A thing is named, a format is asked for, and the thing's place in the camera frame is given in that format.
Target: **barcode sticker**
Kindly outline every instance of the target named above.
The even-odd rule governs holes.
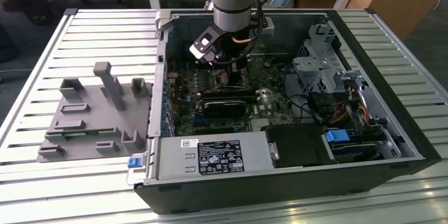
[[[197,139],[183,139],[183,141],[180,142],[181,143],[181,148],[185,148],[185,147],[197,147],[197,142],[199,140]]]

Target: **blue latch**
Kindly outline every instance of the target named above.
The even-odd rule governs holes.
[[[143,157],[131,157],[128,160],[128,168],[143,167]]]
[[[328,142],[349,141],[347,130],[331,130],[325,133]]]

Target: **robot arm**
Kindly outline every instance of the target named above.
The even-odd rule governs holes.
[[[256,4],[263,5],[268,0],[257,0]],[[271,0],[271,6],[285,7],[291,0]],[[215,42],[220,39],[224,34],[237,35],[239,32],[248,29],[251,22],[251,7],[253,0],[213,0],[213,21],[215,24],[204,31],[201,36],[193,42],[193,45],[189,48],[189,51],[195,57],[203,62],[209,63],[211,65],[217,63],[217,59],[225,55],[220,49],[216,48]],[[263,14],[259,13],[259,26],[257,33],[263,28]],[[256,36],[244,40],[236,40],[233,37],[235,43],[247,43],[252,42],[255,44]]]

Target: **green circuit board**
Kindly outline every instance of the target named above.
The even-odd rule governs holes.
[[[201,101],[195,99],[197,90],[216,89],[216,74],[219,70],[199,69],[187,62],[172,80],[172,101],[177,114],[175,115],[176,136],[207,134],[209,129],[219,134],[253,131],[251,121],[267,119],[269,125],[292,124],[296,121],[291,104],[284,95],[281,85],[281,67],[284,64],[271,64],[265,57],[251,57],[244,68],[241,89],[256,89],[257,99],[247,104],[241,117],[208,119],[199,111]]]

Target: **power supply label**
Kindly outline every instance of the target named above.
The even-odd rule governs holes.
[[[197,143],[197,153],[201,175],[244,172],[240,140]]]

